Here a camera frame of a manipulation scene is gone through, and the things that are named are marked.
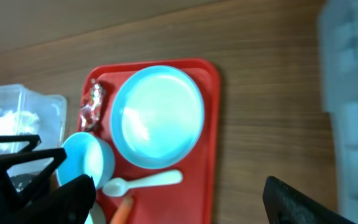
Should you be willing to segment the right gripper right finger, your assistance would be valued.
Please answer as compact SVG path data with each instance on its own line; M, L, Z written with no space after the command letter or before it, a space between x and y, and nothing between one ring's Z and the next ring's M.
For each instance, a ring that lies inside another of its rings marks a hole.
M270 224L353 224L274 176L267 177L262 199Z

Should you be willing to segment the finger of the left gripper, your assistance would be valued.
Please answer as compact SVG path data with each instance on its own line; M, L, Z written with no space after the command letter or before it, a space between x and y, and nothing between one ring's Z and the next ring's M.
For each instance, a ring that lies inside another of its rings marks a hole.
M66 158L66 152L62 148L0 155L0 204L26 205ZM42 170L30 167L20 174L8 174L12 168L25 169L38 161L49 163Z
M27 142L28 145L22 148L23 152L30 152L42 143L37 134L18 135L18 136L0 136L0 143Z

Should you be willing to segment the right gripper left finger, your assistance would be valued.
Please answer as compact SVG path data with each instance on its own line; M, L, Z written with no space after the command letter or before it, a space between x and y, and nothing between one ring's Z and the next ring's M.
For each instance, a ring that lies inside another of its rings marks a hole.
M31 205L0 218L6 224L84 224L96 200L93 178L81 175Z

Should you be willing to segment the white tissue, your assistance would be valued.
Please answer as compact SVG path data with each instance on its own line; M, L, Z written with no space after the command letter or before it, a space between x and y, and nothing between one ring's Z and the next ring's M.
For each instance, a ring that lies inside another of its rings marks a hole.
M0 136L37 134L40 118L30 111L8 110L0 116Z

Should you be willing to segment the white plastic spoon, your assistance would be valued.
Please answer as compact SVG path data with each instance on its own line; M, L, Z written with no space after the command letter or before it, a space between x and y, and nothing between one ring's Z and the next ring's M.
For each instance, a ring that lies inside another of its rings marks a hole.
M130 181L116 177L104 185L102 192L109 197L122 197L131 189L179 184L182 180L183 174L179 170L168 170Z

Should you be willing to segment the light blue bowl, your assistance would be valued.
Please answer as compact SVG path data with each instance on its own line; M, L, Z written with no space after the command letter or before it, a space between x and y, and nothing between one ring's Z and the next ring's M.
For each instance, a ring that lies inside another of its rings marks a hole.
M93 179L97 190L113 176L116 160L111 146L86 132L72 134L63 143L67 158L57 168L57 180L65 185L80 175Z

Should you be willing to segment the red candy wrapper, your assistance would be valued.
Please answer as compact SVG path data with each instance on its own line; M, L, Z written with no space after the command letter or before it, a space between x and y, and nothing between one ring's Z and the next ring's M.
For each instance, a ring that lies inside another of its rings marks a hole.
M106 90L96 81L91 79L89 91L81 99L80 105L80 130L91 132L97 129L101 120L101 110L103 107Z

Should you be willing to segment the large light blue plate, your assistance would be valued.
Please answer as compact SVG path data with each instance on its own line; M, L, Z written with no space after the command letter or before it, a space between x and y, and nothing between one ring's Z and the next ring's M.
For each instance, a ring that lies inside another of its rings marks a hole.
M125 160L144 169L163 169L191 152L204 121L195 81L175 67L155 65L121 85L111 107L110 131Z

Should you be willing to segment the mint green bowl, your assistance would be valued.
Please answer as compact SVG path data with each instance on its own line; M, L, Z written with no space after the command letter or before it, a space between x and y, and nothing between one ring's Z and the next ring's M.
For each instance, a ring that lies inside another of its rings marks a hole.
M97 202L95 202L93 207L89 210L84 224L107 224L104 212Z

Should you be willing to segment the grey dishwasher rack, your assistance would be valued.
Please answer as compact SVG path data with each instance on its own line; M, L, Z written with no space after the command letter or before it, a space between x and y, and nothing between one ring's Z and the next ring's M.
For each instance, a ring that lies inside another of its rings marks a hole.
M318 17L322 107L333 129L339 213L358 223L358 0L328 0Z

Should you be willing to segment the black rectangular tray bin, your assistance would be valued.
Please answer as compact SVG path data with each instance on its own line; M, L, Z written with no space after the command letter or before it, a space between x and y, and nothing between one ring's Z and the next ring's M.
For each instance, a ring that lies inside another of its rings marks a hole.
M35 174L21 174L10 177L10 180L17 192L23 191L37 176ZM50 192L50 181L45 180L36 190L34 196L45 195Z

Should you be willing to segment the clear plastic bin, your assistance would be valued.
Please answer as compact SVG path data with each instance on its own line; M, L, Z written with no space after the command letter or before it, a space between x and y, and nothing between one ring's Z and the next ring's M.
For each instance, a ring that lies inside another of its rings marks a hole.
M38 134L37 151L63 144L67 100L62 95L43 95L23 85L0 86L0 136Z

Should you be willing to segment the orange carrot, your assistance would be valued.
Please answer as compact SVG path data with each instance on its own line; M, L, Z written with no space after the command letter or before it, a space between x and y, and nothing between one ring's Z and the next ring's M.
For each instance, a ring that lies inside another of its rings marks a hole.
M134 204L132 196L126 196L118 206L110 224L126 224Z

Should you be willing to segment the red serving tray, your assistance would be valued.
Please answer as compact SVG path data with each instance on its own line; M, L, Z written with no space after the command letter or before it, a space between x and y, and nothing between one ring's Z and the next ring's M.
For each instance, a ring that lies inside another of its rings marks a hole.
M101 121L94 135L109 144L113 143L109 114L119 87L135 72L154 65L178 68L187 73L197 84L206 110L204 127L193 150L172 166L172 169L178 169L183 173L183 181L175 185L129 191L134 198L134 206L127 221L128 223L210 223L221 84L219 73L212 63L202 58L182 58L96 67L86 77L81 93L82 95L88 93L92 80L99 81L107 91Z

